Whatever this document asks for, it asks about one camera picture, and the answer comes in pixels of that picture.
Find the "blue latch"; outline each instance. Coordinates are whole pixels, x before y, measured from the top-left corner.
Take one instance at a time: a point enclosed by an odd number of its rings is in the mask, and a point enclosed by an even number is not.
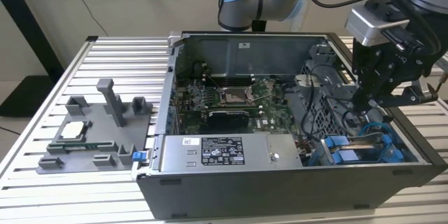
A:
[[[146,152],[134,152],[132,154],[132,161],[133,162],[146,161]]]

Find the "open computer chassis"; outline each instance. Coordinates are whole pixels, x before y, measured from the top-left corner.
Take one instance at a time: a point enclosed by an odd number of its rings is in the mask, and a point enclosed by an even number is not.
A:
[[[334,34],[189,31],[170,49],[154,146],[132,171],[156,218],[373,209],[446,169],[397,108],[349,112]]]

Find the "motherboard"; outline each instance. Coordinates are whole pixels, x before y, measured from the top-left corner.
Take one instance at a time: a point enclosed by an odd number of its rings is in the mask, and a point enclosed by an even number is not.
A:
[[[177,87],[180,134],[256,133],[298,136],[284,97],[293,83],[274,76],[192,79]]]

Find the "blue cable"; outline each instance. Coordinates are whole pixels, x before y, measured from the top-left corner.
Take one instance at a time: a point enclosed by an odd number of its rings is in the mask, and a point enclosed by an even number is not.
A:
[[[361,130],[360,130],[360,132],[358,132],[357,135],[358,135],[358,136],[362,136],[365,130],[366,130],[370,126],[380,126],[381,128],[386,129],[386,131],[388,131],[389,133],[393,133],[392,130],[390,130],[390,128],[389,128],[389,126],[388,126],[385,123],[372,122],[372,123],[366,124],[366,125],[361,128]]]

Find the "robotic arm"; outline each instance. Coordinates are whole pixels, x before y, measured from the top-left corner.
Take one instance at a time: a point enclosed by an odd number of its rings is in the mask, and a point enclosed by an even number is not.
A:
[[[369,0],[353,7],[345,28],[354,37],[353,110],[434,101],[425,77],[448,50],[448,0]],[[402,94],[392,95],[408,81]]]
[[[312,1],[326,8],[342,6]],[[300,4],[300,0],[222,0],[220,26],[244,31],[253,20],[294,16]],[[353,112],[362,114],[377,104],[390,107],[434,101],[437,93],[425,77],[448,50],[448,0],[369,0],[353,7],[345,28],[354,37]],[[392,95],[393,89],[409,81],[402,94]]]

